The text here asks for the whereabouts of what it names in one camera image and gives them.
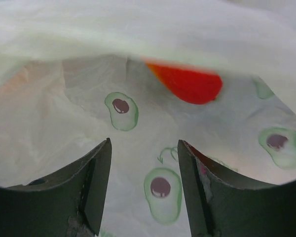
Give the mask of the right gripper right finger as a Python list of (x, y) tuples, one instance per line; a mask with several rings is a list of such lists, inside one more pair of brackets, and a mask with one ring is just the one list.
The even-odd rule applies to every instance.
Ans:
[(183, 140), (178, 158), (192, 236), (296, 237), (296, 180), (249, 178)]

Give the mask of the fake red orange mango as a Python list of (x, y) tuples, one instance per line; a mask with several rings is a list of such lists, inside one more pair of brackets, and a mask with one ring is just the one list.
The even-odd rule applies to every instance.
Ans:
[(146, 60), (145, 64), (168, 90), (190, 104), (204, 105), (214, 101), (223, 87), (221, 77), (213, 72), (151, 60)]

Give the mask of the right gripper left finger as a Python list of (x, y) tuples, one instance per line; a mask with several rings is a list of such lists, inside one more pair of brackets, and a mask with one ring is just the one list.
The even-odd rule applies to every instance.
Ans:
[(94, 237), (111, 167), (110, 139), (27, 185), (0, 187), (0, 237)]

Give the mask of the green avocado print plastic bag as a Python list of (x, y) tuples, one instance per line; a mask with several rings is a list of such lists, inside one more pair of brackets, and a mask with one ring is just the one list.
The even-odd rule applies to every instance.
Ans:
[[(187, 103), (146, 60), (218, 74)], [(249, 178), (296, 180), (296, 0), (0, 0), (0, 187), (110, 139), (96, 237), (192, 237), (186, 141)]]

